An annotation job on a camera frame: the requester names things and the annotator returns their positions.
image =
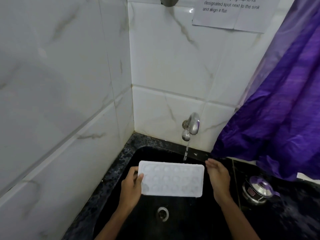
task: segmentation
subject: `forearm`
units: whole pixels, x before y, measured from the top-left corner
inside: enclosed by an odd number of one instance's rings
[[[116,211],[112,214],[110,220],[97,235],[95,240],[114,240],[116,239],[123,223],[130,212],[121,208],[117,208]]]
[[[232,198],[224,201],[221,209],[234,240],[260,240]]]

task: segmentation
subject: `water stream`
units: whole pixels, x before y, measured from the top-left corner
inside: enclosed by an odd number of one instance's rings
[[[186,146],[186,152],[184,153],[183,162],[186,161],[187,159],[189,144],[190,144],[190,141],[188,141],[188,145]]]

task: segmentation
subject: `white ice cube tray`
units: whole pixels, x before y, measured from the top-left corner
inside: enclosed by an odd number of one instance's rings
[[[200,164],[140,161],[142,194],[151,196],[201,197],[205,167]]]

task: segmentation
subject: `hand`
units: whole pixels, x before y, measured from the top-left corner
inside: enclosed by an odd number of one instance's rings
[[[135,171],[138,171],[138,167],[131,167],[127,177],[121,182],[118,210],[127,214],[134,209],[141,196],[143,173],[138,176],[134,174]]]
[[[230,195],[230,175],[221,162],[209,158],[205,165],[208,170],[210,182],[213,188],[213,195],[216,202],[221,206],[223,203],[232,200]]]

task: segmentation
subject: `sink basin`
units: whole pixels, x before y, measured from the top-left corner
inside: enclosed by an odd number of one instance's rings
[[[93,238],[102,230],[116,210],[121,181],[126,177],[129,168],[138,166],[140,161],[157,161],[182,163],[183,155],[170,151],[143,147],[138,149],[129,161],[118,183],[103,207],[96,225]],[[204,162],[187,158],[187,164],[202,164]],[[117,239],[232,239],[222,211],[214,200],[213,190],[207,171],[204,172],[203,192],[200,198],[149,196],[141,198],[123,224]]]

